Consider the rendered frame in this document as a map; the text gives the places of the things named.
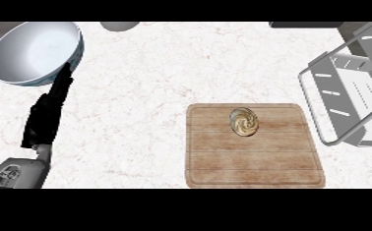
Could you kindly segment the wooden cutting board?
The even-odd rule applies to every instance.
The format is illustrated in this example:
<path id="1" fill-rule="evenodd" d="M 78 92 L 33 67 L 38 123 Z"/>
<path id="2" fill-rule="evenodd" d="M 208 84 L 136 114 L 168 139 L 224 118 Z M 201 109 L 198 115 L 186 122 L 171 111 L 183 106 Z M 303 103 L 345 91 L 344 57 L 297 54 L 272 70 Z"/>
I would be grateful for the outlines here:
<path id="1" fill-rule="evenodd" d="M 230 127 L 238 103 L 186 110 L 186 184 L 192 188 L 320 188 L 326 176 L 301 106 L 247 103 L 257 115 L 252 136 Z"/>

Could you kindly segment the grey round object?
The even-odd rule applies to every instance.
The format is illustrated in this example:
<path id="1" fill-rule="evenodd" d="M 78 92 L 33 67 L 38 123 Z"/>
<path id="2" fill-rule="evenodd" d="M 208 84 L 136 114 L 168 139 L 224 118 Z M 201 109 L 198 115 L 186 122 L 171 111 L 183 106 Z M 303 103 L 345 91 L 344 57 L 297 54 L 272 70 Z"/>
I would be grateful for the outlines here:
<path id="1" fill-rule="evenodd" d="M 133 27 L 136 27 L 140 23 L 139 22 L 102 22 L 100 25 L 108 31 L 127 31 Z"/>

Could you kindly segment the dark grey flat appliance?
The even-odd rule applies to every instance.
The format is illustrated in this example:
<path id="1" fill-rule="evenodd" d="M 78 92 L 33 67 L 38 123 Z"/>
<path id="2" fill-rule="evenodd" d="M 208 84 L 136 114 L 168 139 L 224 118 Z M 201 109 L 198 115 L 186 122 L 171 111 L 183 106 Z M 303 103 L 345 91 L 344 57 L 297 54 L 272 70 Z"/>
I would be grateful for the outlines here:
<path id="1" fill-rule="evenodd" d="M 269 22 L 275 29 L 337 29 L 344 22 Z"/>

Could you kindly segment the white bowl with blue rim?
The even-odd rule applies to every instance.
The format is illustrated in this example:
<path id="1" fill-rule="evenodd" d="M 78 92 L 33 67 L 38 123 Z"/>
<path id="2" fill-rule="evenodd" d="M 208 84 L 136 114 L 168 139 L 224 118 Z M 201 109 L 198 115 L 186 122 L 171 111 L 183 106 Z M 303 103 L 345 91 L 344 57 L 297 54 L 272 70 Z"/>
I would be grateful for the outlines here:
<path id="1" fill-rule="evenodd" d="M 52 84 L 65 63 L 75 70 L 83 52 L 74 22 L 24 22 L 0 38 L 0 82 L 22 87 Z"/>

